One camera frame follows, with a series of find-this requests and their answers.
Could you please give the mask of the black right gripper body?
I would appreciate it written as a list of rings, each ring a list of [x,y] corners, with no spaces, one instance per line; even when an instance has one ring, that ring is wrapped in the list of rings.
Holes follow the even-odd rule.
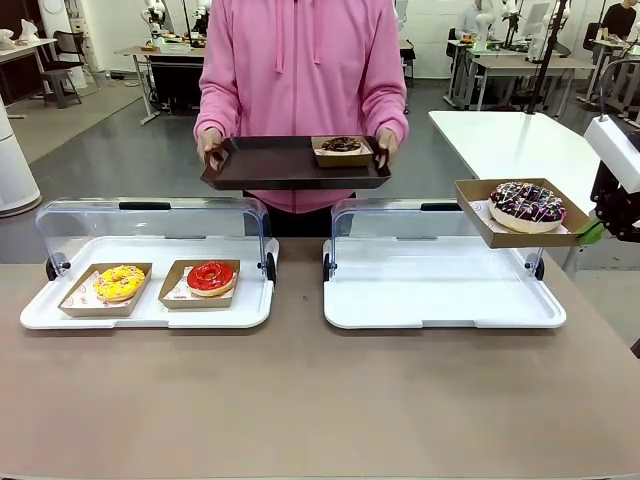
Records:
[[[639,194],[628,193],[611,170],[600,162],[591,200],[596,217],[617,239],[638,239]]]

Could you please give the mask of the person's left hand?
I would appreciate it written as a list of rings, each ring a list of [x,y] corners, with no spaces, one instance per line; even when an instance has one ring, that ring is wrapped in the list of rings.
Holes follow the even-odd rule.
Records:
[[[399,141],[393,130],[381,127],[376,134],[376,139],[379,148],[387,152],[390,157],[398,151]]]

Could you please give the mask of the person's right hand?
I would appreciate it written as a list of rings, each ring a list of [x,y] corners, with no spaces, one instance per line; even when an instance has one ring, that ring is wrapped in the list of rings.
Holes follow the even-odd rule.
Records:
[[[219,161],[216,155],[219,153],[223,142],[222,133],[215,127],[202,131],[196,141],[197,153],[204,165],[209,165],[214,170],[218,169]]]

